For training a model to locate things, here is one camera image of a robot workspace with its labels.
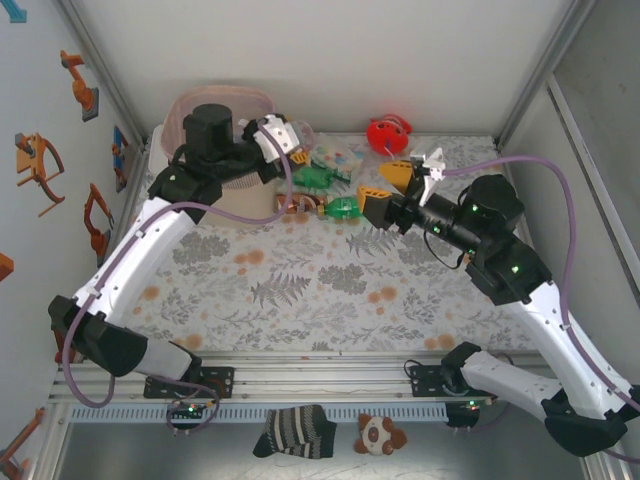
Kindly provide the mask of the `aluminium frame post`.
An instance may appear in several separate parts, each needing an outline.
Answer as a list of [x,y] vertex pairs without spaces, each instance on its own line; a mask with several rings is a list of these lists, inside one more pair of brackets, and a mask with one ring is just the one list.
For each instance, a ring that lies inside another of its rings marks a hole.
[[533,71],[516,98],[499,134],[494,138],[494,144],[498,150],[501,150],[511,139],[534,97],[555,71],[598,1],[571,0],[567,11],[545,44],[540,58],[534,63]]
[[99,86],[104,89],[119,118],[132,137],[139,144],[144,145],[148,139],[148,133],[134,112],[124,87],[120,85],[113,73],[99,39],[91,31],[92,24],[79,5],[79,0],[50,1],[78,45],[81,56],[89,61],[89,68],[94,72]]

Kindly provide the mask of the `aluminium frame rail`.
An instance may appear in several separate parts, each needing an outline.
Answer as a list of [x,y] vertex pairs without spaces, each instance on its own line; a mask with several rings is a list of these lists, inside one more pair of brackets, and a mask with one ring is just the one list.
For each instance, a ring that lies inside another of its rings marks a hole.
[[[397,352],[198,352],[203,366],[234,368],[229,403],[340,403],[408,402],[409,379],[403,370],[407,359],[424,365],[440,364],[444,351]],[[534,351],[508,352],[516,366],[536,375],[552,377]],[[97,401],[108,390],[109,374],[92,362],[72,366],[74,380],[84,395]],[[131,373],[116,380],[112,403],[141,403],[145,377]],[[62,370],[56,372],[48,403],[74,403]]]

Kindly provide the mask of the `brown copper label bottle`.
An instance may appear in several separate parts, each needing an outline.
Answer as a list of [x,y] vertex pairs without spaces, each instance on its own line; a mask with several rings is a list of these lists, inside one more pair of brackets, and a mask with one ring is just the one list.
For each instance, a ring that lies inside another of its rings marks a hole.
[[317,210],[320,206],[324,206],[327,200],[327,196],[293,193],[291,199],[287,201],[285,194],[277,194],[274,205],[276,211],[283,209],[285,214],[297,214]]

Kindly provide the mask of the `blue orange wall sticker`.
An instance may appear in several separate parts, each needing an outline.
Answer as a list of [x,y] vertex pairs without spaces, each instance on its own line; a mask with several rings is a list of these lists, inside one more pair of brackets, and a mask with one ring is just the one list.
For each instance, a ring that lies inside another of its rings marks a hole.
[[115,174],[117,193],[124,190],[128,183],[130,162],[127,160],[129,142],[117,125],[113,127],[112,164]]

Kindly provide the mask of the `orange clawed robot sticker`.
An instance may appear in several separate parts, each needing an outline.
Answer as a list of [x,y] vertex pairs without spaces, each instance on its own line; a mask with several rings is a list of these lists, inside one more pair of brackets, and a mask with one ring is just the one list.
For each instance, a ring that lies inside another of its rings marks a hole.
[[[38,213],[38,217],[41,218],[66,199],[65,196],[55,194],[50,186],[53,179],[65,172],[64,163],[54,145],[39,133],[16,134],[15,147],[16,173],[27,173],[27,176],[19,180],[16,185],[21,187],[29,182],[34,182],[50,201],[50,204]],[[48,174],[46,170],[45,157],[47,154],[53,158],[56,165],[56,170],[52,174]]]

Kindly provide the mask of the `blue gantry wall sticker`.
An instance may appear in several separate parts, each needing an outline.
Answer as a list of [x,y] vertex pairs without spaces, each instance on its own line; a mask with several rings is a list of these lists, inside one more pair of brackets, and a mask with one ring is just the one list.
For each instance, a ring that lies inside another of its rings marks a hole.
[[16,0],[0,0],[0,5],[8,14],[10,23],[24,24],[27,22],[27,10],[21,8]]

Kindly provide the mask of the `green plastic soda bottle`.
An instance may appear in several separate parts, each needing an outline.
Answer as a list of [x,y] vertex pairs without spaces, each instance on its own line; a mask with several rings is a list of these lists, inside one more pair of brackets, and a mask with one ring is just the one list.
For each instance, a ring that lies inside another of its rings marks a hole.
[[336,182],[333,172],[316,166],[304,166],[293,173],[293,184],[311,190],[327,190]]
[[337,220],[350,220],[363,216],[356,196],[327,199],[327,203],[317,207],[317,213]]

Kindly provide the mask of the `red plastic toy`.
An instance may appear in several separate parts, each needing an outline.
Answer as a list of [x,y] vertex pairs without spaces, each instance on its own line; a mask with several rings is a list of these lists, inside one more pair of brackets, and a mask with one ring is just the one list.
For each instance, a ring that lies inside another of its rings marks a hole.
[[393,156],[401,153],[409,145],[412,125],[395,114],[371,118],[366,130],[371,149],[380,155]]

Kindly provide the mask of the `small orange robot sticker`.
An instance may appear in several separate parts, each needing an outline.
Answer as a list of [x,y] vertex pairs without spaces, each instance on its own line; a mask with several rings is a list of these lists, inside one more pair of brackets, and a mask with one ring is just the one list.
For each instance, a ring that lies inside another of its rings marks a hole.
[[89,87],[77,67],[85,62],[81,55],[69,55],[64,50],[60,51],[61,65],[69,72],[72,81],[72,92],[75,100],[81,106],[81,118],[83,122],[95,119],[99,115],[99,89]]

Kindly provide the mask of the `floral print tablecloth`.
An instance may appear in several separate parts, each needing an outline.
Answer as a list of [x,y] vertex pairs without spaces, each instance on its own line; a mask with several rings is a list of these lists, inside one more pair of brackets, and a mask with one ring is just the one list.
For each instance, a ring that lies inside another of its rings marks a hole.
[[207,216],[167,254],[125,326],[200,351],[529,350],[520,323],[414,228],[311,212],[242,226]]

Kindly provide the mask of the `pink white tissue box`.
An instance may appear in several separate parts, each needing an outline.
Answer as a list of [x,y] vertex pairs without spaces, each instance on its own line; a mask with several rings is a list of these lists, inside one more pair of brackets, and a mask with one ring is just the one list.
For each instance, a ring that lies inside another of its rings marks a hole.
[[157,176],[169,165],[176,148],[179,146],[179,140],[180,137],[175,137],[171,129],[163,124],[154,129],[148,164],[149,171],[153,176]]

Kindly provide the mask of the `pink translucent bin liner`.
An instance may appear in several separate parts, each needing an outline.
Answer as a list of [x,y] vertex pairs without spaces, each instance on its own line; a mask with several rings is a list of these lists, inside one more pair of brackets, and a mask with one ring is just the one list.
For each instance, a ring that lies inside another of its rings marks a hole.
[[233,136],[238,142],[243,128],[241,120],[253,120],[276,111],[274,101],[263,91],[245,86],[204,85],[191,88],[171,104],[163,123],[160,145],[168,159],[184,143],[184,118],[202,104],[221,104],[232,112]]

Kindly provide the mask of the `beige ribbed plastic bin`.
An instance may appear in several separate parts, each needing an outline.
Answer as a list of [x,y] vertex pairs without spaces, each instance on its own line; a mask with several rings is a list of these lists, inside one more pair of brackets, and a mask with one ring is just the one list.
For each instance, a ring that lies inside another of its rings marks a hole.
[[[247,120],[238,122],[243,130],[245,122]],[[253,173],[223,184],[222,197],[214,206],[243,218],[266,218],[274,213],[275,194],[275,182],[264,184],[259,175]]]

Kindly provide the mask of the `striped black grey sock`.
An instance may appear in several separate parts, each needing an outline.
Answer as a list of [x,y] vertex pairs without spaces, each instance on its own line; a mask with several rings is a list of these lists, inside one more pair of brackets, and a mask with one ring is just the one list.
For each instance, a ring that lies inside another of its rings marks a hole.
[[334,455],[337,424],[327,418],[321,405],[269,410],[253,455],[266,458],[276,453],[304,459]]

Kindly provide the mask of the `brown white plush toy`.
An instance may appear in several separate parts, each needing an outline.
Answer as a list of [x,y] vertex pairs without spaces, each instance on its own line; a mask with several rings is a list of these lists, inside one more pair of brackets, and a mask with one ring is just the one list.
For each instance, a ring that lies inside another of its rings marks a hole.
[[360,436],[354,444],[358,454],[391,455],[408,442],[405,432],[394,426],[389,417],[362,413],[358,417]]

